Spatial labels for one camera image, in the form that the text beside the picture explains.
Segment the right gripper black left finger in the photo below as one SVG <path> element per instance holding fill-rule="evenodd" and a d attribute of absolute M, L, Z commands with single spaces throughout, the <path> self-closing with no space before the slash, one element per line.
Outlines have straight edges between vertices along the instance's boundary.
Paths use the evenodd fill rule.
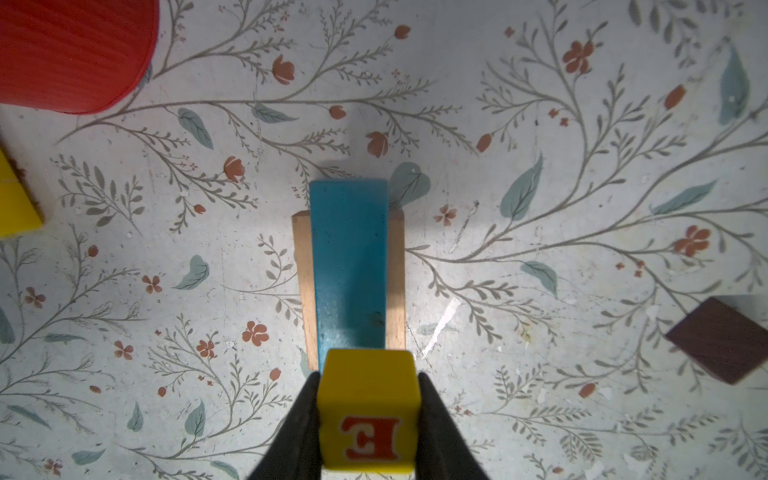
<path fill-rule="evenodd" d="M 320 480 L 317 393 L 321 375 L 310 374 L 293 406 L 248 480 Z"/>

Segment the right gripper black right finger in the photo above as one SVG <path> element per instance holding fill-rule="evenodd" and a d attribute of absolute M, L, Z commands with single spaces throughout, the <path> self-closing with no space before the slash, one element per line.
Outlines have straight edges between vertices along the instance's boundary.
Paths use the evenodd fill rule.
<path fill-rule="evenodd" d="M 425 372 L 418 374 L 422 399 L 418 420 L 415 478 L 488 480 Z"/>

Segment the small yellow cube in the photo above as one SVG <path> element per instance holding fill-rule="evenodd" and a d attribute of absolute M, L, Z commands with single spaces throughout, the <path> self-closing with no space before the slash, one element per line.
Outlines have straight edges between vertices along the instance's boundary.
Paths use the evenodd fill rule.
<path fill-rule="evenodd" d="M 412 472 L 421 404 L 410 352 L 330 350 L 317 393 L 323 466 L 333 471 Z"/>

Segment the natural wood block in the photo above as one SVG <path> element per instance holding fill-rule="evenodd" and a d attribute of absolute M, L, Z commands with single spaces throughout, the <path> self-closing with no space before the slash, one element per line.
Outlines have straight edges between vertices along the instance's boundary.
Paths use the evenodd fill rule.
<path fill-rule="evenodd" d="M 310 212 L 297 212 L 291 220 L 307 362 L 311 371 L 317 371 L 319 360 Z"/>
<path fill-rule="evenodd" d="M 386 348 L 406 349 L 405 218 L 391 210 L 388 222 Z"/>

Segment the teal block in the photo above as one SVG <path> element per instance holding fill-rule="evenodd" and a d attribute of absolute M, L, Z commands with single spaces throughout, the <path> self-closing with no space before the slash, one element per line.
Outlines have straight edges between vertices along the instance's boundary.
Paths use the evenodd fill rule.
<path fill-rule="evenodd" d="M 318 364 L 332 349 L 386 344 L 388 182 L 310 184 Z"/>

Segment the small brown block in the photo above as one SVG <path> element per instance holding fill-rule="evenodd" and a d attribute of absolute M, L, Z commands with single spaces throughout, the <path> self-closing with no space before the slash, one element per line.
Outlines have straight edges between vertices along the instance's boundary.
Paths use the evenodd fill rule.
<path fill-rule="evenodd" d="M 665 338 L 729 385 L 738 384 L 767 361 L 767 329 L 715 297 L 687 314 Z"/>

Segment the yellow highlighter on table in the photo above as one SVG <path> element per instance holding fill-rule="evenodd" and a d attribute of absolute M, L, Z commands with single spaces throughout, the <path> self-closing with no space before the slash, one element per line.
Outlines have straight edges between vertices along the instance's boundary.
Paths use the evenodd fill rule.
<path fill-rule="evenodd" d="M 10 162 L 1 153 L 0 234 L 9 238 L 38 230 L 43 221 Z"/>

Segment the red pencil cup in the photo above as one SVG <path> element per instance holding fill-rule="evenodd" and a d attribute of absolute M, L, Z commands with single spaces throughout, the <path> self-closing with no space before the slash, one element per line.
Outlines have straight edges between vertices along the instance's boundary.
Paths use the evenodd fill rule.
<path fill-rule="evenodd" d="M 1 101 L 67 114 L 135 90 L 158 39 L 157 1 L 4 1 Z"/>

